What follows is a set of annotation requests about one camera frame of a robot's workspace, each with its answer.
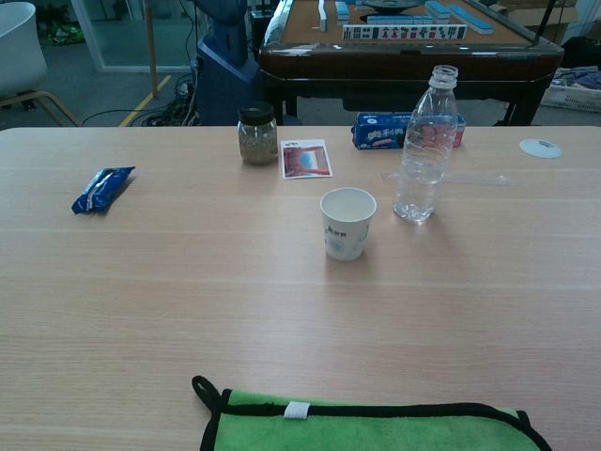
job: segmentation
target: jar of seeds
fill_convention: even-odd
[[[239,109],[238,141],[242,160],[269,164],[278,159],[278,134],[273,106],[263,101]]]

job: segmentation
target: white paper cup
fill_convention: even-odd
[[[359,188],[339,188],[324,194],[319,206],[323,213],[326,254],[344,261],[358,258],[378,208],[376,199]]]

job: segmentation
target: yellow floor line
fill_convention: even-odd
[[[165,86],[169,80],[171,80],[171,75],[165,75],[165,78],[163,78],[161,80],[161,82],[159,83],[157,88],[159,90],[161,90],[162,87]],[[138,106],[136,106],[134,108],[134,110],[143,110],[144,107],[147,106],[151,100],[152,100],[152,93],[150,93],[146,97],[144,97],[144,99],[140,103],[138,103]],[[130,125],[130,122],[132,122],[133,119],[136,116],[138,116],[138,113],[140,113],[140,111],[132,111],[131,113],[129,113],[127,116],[125,116],[125,119],[123,119],[123,122],[121,122],[119,124],[119,127],[127,127],[128,125]]]

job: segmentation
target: chair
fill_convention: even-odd
[[[51,101],[69,121],[81,123],[53,94],[34,90],[46,78],[46,61],[36,30],[36,7],[30,3],[0,4],[0,106],[34,101],[61,126],[65,124],[44,102]]]

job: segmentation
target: white tag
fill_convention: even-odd
[[[309,412],[308,402],[290,401],[284,411],[284,418],[292,418],[295,420],[306,420]]]

